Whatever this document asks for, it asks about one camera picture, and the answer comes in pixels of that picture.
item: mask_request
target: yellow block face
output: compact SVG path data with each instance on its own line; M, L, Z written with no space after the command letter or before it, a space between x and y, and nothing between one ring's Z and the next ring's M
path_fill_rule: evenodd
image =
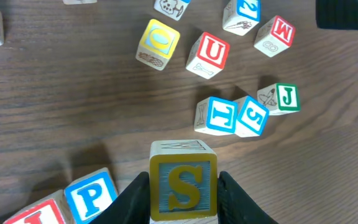
M164 154L150 159L151 217L154 221L216 214L215 154Z
M152 19L147 25L139 44L162 57L171 58L179 38L178 31Z

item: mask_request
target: green border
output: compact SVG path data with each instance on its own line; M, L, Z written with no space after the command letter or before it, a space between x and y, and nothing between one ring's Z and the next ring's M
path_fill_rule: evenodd
M279 86L292 86L295 87L295 91L296 91L296 105L297 107L292 107L292 106L281 106L281 102L280 102L280 90L278 90ZM276 84L276 89L277 89L277 103L278 103L278 109L282 110L282 111L300 111L301 110L301 103L300 103L300 99L299 99L299 91L298 91L298 87L295 84L287 84L287 83L277 83Z

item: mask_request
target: red border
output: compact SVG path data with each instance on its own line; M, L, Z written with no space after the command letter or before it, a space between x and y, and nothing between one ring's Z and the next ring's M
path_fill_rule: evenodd
M35 213L36 211L40 210L41 208L44 208L46 207L47 205L50 205L52 207L52 210L54 212L54 214L56 215L56 219L58 220L59 223L61 224L65 224L64 220L63 220L63 217L62 217L62 214L60 213L60 210L59 208L57 207L57 204L55 202L54 199L49 199L49 200L46 200L30 209L28 209L27 211L21 213L21 214L18 214L17 216L11 218L11 219L8 219L4 222L4 224L13 224L17 221L19 221L20 219L24 218L24 217L27 217L29 216L30 214L33 214Z
M276 27L276 23L277 23L277 20L278 18L280 18L283 22L285 22L289 27L291 27L293 29L293 32L291 34L291 38L290 38L290 42L288 43L286 40L282 39L279 35L277 35L275 32L274 32L274 28ZM295 35L295 26L293 26L292 24L290 24L288 21L286 21L285 19L283 19L281 16L276 16L276 18L274 19L274 23L273 23L273 29L270 31L270 33L276 37L278 40L281 40L281 42L283 42L285 45L291 47L292 45L292 41L293 41L293 36Z
M205 57L201 56L201 54L200 54L201 49L203 48L203 44L204 44L206 36L216 40L217 42L219 42L221 44L224 44L225 47L226 47L226 49L225 49L225 51L223 53L222 63L220 65L215 63L215 62L213 62L213 61L211 61L209 58L205 58ZM229 55L229 50L230 50L230 45L227 42L215 37L214 35L212 35L212 34L210 34L208 32L203 32L203 38L201 39L200 46L198 47L198 50L197 50L197 57L200 58L201 60L205 61L205 62L210 63L211 65L214 65L214 66L216 66L216 67L218 67L220 69L223 69L224 65L226 64L227 56Z

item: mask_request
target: wood grain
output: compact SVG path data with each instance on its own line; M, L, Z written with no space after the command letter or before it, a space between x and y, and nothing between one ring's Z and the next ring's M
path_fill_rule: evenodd
M358 31L317 29L306 0L263 2L262 22L244 37L221 28L227 1L193 1L179 22L152 4L0 0L0 223L104 166L124 190L149 169L151 142L164 139L205 141L219 170L279 223L358 223ZM297 33L268 58L253 41L277 14ZM151 18L181 33L162 72L135 59ZM211 80L185 70L202 31L232 46ZM198 101L255 96L273 80L298 85L300 113L270 118L258 138L193 131Z

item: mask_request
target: tabletop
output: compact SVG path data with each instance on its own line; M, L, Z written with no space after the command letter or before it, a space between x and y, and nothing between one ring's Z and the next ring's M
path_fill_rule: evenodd
M192 1L174 21L152 0L0 0L0 223L102 167L122 192L149 170L151 143L167 139L203 140L218 171L279 223L358 223L358 31L318 29L314 1L264 1L261 23L241 37L222 30L227 3ZM253 43L275 15L296 34L269 58ZM161 72L135 59L153 18L181 34ZM231 45L210 80L185 69L204 31ZM270 117L256 138L194 132L197 102L255 97L274 82L298 85L299 113Z

